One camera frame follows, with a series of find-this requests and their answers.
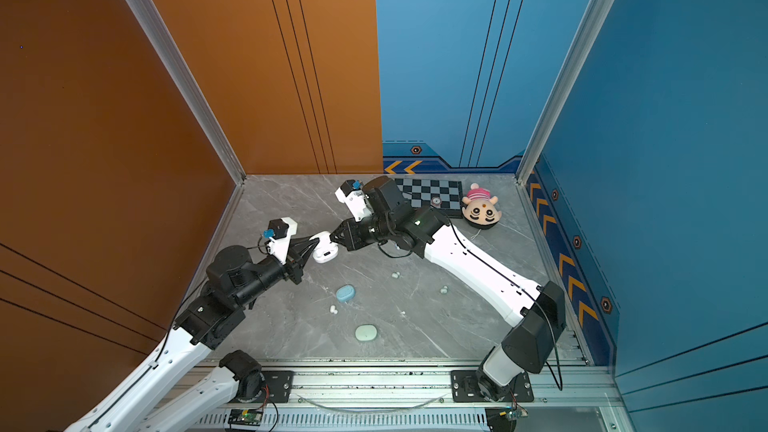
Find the blue wall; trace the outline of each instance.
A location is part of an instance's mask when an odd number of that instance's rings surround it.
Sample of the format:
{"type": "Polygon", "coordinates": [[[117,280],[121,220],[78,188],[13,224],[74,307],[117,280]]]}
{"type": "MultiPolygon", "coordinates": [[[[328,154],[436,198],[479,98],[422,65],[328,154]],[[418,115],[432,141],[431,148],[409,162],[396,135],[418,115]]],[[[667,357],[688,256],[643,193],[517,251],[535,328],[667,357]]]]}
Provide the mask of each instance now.
{"type": "Polygon", "coordinates": [[[520,154],[588,2],[376,0],[383,140],[454,167],[520,154]]]}
{"type": "Polygon", "coordinates": [[[767,4],[616,0],[544,149],[639,432],[768,423],[767,4]]]}

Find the black and white checkered board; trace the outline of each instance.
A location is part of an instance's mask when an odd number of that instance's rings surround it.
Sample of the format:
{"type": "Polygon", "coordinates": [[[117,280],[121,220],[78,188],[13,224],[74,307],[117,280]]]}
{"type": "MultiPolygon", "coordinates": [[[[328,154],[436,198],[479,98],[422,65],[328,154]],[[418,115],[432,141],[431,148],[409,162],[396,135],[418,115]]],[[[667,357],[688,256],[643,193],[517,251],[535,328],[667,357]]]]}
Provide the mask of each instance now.
{"type": "Polygon", "coordinates": [[[462,183],[454,180],[430,180],[426,178],[396,178],[395,183],[405,196],[411,199],[411,207],[423,207],[432,197],[440,197],[440,209],[447,216],[462,216],[462,183]]]}

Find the robotic arm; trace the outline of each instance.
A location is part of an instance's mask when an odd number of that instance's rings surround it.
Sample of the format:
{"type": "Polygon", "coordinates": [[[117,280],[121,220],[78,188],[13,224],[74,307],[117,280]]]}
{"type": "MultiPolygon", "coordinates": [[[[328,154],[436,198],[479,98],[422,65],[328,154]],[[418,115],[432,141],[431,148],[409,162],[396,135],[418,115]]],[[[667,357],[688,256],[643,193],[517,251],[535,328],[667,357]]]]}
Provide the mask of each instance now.
{"type": "Polygon", "coordinates": [[[405,251],[440,265],[479,293],[512,330],[476,372],[482,394],[502,399],[524,370],[542,371],[565,327],[565,297],[553,282],[541,286],[506,268],[472,244],[438,209],[414,209],[386,176],[365,185],[348,180],[336,190],[354,218],[343,221],[330,240],[348,251],[393,241],[405,251]]]}
{"type": "Polygon", "coordinates": [[[254,264],[248,249],[222,249],[206,269],[200,296],[174,322],[158,347],[89,413],[66,432],[133,432],[186,430],[206,410],[237,397],[265,400],[261,365],[242,350],[225,356],[219,367],[193,388],[152,414],[154,406],[192,367],[216,349],[245,319],[243,310],[274,284],[299,284],[303,268],[319,238],[293,238],[296,222],[284,217],[270,221],[264,233],[269,254],[254,264]]]}

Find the blue decorative border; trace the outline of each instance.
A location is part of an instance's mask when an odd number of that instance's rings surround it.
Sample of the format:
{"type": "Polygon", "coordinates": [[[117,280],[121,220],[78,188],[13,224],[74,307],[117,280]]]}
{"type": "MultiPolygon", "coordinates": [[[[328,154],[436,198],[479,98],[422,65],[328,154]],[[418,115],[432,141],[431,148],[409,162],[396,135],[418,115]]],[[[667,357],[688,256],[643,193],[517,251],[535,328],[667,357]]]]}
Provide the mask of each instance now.
{"type": "Polygon", "coordinates": [[[594,260],[585,243],[582,242],[579,250],[575,250],[572,245],[575,235],[583,235],[578,229],[571,229],[575,220],[572,219],[568,207],[563,206],[564,197],[545,160],[541,160],[534,168],[526,183],[526,191],[547,239],[554,263],[562,276],[563,286],[587,340],[594,364],[613,367],[616,357],[614,337],[615,331],[618,330],[618,307],[615,306],[613,297],[608,294],[608,288],[602,279],[597,280],[591,277],[591,274],[584,273],[584,264],[594,264],[594,260]],[[558,200],[552,199],[552,191],[556,191],[558,200]],[[603,312],[600,306],[602,297],[608,297],[613,304],[609,314],[603,312]],[[614,329],[614,334],[611,334],[610,328],[614,329]]]}
{"type": "Polygon", "coordinates": [[[498,167],[451,167],[424,142],[384,142],[384,172],[388,174],[514,174],[522,156],[498,167]]]}

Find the orange wall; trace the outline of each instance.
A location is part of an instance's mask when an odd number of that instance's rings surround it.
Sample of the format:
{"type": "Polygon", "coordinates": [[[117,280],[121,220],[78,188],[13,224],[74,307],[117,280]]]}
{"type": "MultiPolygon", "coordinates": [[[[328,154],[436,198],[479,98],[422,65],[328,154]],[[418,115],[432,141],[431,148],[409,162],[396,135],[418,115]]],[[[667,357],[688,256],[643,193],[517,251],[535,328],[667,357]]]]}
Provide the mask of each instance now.
{"type": "Polygon", "coordinates": [[[247,173],[380,172],[376,0],[153,0],[247,173]]]}
{"type": "Polygon", "coordinates": [[[62,430],[163,336],[234,184],[125,0],[0,16],[0,428],[62,430]]]}

